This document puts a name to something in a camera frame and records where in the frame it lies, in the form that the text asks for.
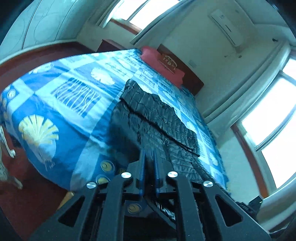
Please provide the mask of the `right side window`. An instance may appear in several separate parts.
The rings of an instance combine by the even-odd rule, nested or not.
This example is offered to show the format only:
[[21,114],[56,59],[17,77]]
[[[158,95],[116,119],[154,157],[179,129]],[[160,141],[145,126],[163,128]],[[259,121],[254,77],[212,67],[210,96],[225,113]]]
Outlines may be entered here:
[[289,56],[272,83],[232,127],[268,197],[295,176],[295,57]]

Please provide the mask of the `wooden nightstand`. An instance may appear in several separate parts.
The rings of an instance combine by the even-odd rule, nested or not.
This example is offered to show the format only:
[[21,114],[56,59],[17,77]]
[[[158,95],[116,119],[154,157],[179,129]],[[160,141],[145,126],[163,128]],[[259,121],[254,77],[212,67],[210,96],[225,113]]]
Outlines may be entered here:
[[100,52],[112,52],[112,51],[119,51],[125,50],[126,48],[121,44],[111,40],[111,39],[103,39],[99,45],[99,48],[96,50],[97,53]]

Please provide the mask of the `white air conditioner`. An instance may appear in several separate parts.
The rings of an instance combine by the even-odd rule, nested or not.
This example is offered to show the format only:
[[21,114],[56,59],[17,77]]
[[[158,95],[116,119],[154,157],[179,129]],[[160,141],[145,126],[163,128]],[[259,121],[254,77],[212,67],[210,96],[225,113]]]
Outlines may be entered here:
[[224,33],[233,47],[239,47],[244,44],[245,40],[241,30],[220,9],[210,13],[209,18]]

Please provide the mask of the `white wardrobe with circles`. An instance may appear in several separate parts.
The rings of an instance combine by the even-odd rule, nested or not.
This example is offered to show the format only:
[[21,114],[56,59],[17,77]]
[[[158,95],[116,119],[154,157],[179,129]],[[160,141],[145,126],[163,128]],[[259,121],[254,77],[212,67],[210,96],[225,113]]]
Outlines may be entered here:
[[96,0],[33,1],[16,19],[1,43],[1,59],[18,51],[47,43],[76,39]]

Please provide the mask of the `grey curtain by headboard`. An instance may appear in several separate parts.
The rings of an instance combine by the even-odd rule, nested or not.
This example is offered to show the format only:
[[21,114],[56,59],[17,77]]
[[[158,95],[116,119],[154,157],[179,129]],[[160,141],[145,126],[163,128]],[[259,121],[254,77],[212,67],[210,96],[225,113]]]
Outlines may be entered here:
[[141,30],[131,41],[135,48],[156,48],[168,37],[184,18],[194,9],[197,1],[180,1]]

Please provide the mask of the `blue patterned bedspread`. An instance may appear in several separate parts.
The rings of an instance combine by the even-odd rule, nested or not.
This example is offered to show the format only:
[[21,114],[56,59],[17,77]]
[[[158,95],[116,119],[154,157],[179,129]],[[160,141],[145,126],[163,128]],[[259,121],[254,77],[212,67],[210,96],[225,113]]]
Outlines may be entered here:
[[128,165],[109,130],[125,84],[134,80],[173,108],[186,132],[195,133],[200,163],[226,187],[215,138],[193,95],[144,63],[141,54],[129,49],[76,55],[29,71],[1,92],[1,125],[36,170],[58,186],[77,191],[90,181],[106,183]]

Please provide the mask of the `small embroidered cushion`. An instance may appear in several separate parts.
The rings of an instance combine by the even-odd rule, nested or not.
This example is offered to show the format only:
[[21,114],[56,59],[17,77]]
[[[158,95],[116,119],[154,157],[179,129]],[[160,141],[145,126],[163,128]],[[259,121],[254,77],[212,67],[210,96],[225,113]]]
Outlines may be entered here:
[[175,71],[176,71],[176,68],[177,68],[177,63],[175,62],[174,59],[172,59],[170,56],[168,56],[166,54],[160,54],[160,56],[158,56],[158,61],[166,69],[168,69],[168,71],[175,74]]

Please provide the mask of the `black puffer jacket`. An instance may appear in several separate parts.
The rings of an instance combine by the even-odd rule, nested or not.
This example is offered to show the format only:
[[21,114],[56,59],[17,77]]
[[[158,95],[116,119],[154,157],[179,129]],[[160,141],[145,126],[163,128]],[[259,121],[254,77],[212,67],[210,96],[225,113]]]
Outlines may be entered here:
[[145,92],[134,80],[126,82],[120,101],[112,111],[110,128],[114,144],[128,162],[127,170],[136,179],[138,190],[140,152],[145,151],[143,197],[151,209],[165,220],[175,222],[176,218],[172,204],[156,197],[154,149],[158,155],[161,178],[159,196],[167,187],[164,178],[170,171],[176,171],[194,183],[214,181],[209,168],[200,159],[196,133],[186,128],[174,109],[162,102],[158,95]]

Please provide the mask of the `window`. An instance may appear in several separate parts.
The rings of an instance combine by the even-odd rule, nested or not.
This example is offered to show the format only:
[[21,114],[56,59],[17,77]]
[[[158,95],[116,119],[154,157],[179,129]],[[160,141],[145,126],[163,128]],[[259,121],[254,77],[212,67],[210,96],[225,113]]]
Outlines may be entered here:
[[179,2],[177,0],[120,1],[111,12],[111,19],[143,30],[154,19]]
[[289,56],[272,83],[232,127],[268,197],[295,176],[295,57]]

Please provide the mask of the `wall socket plate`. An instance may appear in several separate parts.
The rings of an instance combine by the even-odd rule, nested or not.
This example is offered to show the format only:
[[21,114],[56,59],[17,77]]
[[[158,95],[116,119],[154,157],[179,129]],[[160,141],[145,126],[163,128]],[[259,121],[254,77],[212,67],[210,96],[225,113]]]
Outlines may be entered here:
[[193,60],[189,60],[189,65],[193,68],[196,68],[196,63]]

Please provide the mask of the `red pillow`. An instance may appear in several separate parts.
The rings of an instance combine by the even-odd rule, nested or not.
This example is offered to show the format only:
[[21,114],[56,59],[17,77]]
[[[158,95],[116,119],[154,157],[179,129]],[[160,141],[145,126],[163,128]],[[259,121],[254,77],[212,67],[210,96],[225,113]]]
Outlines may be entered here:
[[156,72],[158,72],[161,76],[170,81],[176,87],[181,88],[185,73],[179,68],[176,68],[175,74],[168,71],[168,69],[166,69],[158,61],[158,56],[160,56],[160,54],[161,53],[158,52],[156,49],[149,46],[144,46],[142,47],[142,54],[140,58],[142,59],[142,61],[147,63],[147,65],[149,65],[152,69],[156,70]]

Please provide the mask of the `left side window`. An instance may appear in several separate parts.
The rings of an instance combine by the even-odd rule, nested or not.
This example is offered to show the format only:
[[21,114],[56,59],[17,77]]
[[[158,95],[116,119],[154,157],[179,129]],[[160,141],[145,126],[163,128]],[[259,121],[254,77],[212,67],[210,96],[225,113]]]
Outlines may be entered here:
[[111,12],[111,19],[143,30],[154,19],[179,2],[177,0],[120,1]]

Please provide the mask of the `grey curtain right side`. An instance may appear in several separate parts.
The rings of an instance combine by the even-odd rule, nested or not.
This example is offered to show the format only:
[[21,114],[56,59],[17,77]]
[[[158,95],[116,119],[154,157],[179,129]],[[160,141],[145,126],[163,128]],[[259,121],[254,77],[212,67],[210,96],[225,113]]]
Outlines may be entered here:
[[281,41],[248,80],[205,117],[205,122],[212,125],[216,121],[226,121],[225,125],[231,126],[240,119],[272,83],[290,51],[288,41]]

